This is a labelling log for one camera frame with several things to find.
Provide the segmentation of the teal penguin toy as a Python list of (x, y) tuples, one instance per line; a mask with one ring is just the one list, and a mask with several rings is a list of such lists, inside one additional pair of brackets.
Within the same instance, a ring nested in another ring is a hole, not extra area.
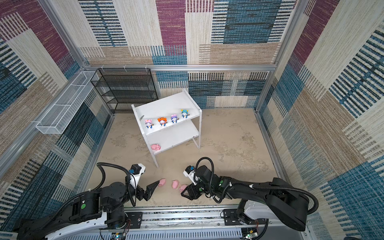
[(190, 115), (188, 110), (181, 110), (181, 112), (182, 112), (183, 119), (187, 119), (188, 116)]

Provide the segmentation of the orange-haired doll figure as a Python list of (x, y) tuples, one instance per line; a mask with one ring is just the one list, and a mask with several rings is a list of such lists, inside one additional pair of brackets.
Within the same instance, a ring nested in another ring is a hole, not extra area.
[(160, 117), (160, 118), (158, 118), (158, 122), (160, 123), (160, 125), (161, 125), (162, 127), (165, 127), (166, 124), (168, 123), (168, 120), (167, 120), (167, 118), (165, 118), (165, 117)]

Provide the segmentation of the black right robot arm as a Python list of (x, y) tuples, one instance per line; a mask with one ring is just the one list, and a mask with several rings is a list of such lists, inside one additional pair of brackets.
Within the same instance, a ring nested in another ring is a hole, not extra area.
[[(200, 163), (209, 161), (211, 168)], [(318, 199), (310, 192), (294, 188), (280, 178), (271, 182), (252, 183), (231, 177), (217, 176), (210, 158), (200, 158), (195, 166), (184, 170), (191, 184), (185, 187), (181, 195), (191, 201), (204, 195), (221, 204), (225, 199), (239, 199), (234, 219), (250, 224), (258, 219), (278, 219), (289, 228), (303, 232), (307, 217), (319, 207)]]

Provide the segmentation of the pink-haired doll figure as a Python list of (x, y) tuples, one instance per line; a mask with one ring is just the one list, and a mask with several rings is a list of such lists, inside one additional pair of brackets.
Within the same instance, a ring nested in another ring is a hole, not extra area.
[(153, 121), (151, 119), (145, 120), (145, 125), (147, 129), (152, 129), (153, 128)]

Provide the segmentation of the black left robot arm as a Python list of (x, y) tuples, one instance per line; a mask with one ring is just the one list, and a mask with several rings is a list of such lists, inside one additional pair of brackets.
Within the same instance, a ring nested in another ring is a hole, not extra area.
[[(47, 240), (50, 234), (61, 236), (61, 230), (74, 227), (78, 231), (81, 225), (127, 230), (132, 220), (126, 215), (124, 204), (130, 202), (135, 207), (137, 201), (148, 201), (160, 182), (148, 185), (145, 190), (141, 188), (139, 180), (145, 172), (142, 164), (134, 164), (129, 170), (109, 163), (97, 163), (97, 167), (102, 173), (102, 180), (94, 189), (71, 197), (55, 213), (46, 217), (18, 220), (14, 226), (17, 239)], [(105, 187), (105, 167), (123, 171), (125, 181)]]

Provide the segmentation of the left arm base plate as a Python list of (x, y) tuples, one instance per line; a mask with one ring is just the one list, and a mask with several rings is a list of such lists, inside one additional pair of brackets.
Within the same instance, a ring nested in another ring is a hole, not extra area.
[(122, 230), (140, 229), (143, 220), (143, 212), (125, 212), (125, 221)]

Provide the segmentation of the purple penguin toy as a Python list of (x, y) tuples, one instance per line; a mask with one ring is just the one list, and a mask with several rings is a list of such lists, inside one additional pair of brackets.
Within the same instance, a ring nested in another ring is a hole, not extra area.
[(179, 120), (178, 115), (176, 115), (176, 114), (171, 115), (171, 121), (173, 124), (177, 123), (178, 120)]

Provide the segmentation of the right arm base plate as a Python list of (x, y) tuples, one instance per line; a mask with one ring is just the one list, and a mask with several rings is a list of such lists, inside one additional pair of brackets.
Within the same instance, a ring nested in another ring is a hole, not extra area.
[(244, 210), (224, 209), (220, 216), (224, 219), (226, 226), (256, 225), (257, 220), (253, 220), (245, 215)]

